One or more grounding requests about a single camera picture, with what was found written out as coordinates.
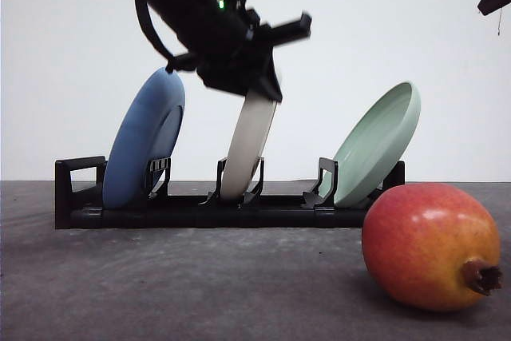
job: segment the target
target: blue plate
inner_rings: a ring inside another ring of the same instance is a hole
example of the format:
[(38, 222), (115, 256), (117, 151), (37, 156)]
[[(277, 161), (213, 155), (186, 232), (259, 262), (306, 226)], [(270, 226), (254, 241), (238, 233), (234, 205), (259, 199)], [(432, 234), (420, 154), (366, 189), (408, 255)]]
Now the blue plate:
[(183, 113), (183, 83), (175, 72), (157, 70), (133, 100), (113, 142), (103, 183), (105, 208), (145, 198), (147, 164), (172, 154)]

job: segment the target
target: gray table surface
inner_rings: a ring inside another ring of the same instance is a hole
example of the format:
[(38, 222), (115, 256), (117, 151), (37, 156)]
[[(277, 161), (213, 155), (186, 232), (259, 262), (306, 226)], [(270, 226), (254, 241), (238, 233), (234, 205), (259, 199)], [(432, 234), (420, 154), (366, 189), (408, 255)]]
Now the gray table surface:
[(456, 185), (499, 226), (505, 288), (434, 314), (393, 302), (373, 282), (360, 229), (56, 231), (53, 182), (2, 182), (2, 339), (511, 339), (511, 183)]

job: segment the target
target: white wall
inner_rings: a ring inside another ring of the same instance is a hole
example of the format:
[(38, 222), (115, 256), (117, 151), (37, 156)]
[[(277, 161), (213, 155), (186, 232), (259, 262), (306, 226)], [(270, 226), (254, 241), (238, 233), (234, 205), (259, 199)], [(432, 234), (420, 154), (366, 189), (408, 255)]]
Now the white wall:
[[(307, 10), (311, 39), (275, 50), (284, 100), (265, 149), (269, 180), (316, 176), (364, 112), (410, 80), (422, 115), (409, 180), (511, 181), (511, 8), (479, 0), (249, 0), (280, 24)], [(182, 52), (171, 30), (157, 29)], [(2, 0), (2, 179), (53, 179), (58, 158), (108, 155), (126, 109), (164, 60), (133, 0)], [(183, 74), (173, 177), (213, 179), (243, 100)]]

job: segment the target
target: pomegranate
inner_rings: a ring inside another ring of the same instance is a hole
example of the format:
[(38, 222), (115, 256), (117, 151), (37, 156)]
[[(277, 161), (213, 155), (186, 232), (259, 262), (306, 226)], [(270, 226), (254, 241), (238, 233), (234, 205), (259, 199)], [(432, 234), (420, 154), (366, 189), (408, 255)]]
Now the pomegranate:
[(410, 306), (456, 311), (501, 287), (497, 225), (477, 200), (447, 184), (384, 192), (364, 220), (362, 252), (377, 283)]

